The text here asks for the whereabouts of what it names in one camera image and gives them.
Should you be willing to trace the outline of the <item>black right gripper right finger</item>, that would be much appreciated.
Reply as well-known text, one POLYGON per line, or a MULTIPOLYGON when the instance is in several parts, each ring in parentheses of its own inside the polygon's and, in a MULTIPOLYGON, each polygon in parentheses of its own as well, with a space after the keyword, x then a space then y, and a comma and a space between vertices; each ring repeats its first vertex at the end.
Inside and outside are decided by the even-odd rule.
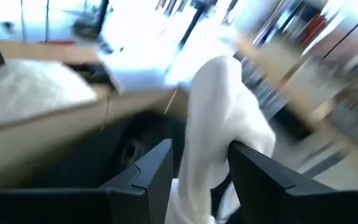
POLYGON ((358 224, 358 190, 334 190, 237 141, 227 158, 246 223, 358 224))

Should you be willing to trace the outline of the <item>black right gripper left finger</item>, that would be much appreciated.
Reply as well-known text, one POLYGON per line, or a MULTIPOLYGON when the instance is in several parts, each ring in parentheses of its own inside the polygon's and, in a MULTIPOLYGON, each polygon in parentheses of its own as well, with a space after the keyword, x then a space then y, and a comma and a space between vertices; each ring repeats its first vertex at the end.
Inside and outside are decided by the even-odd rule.
POLYGON ((98 188, 0 190, 0 223, 164 223, 172 170, 164 139, 98 188))

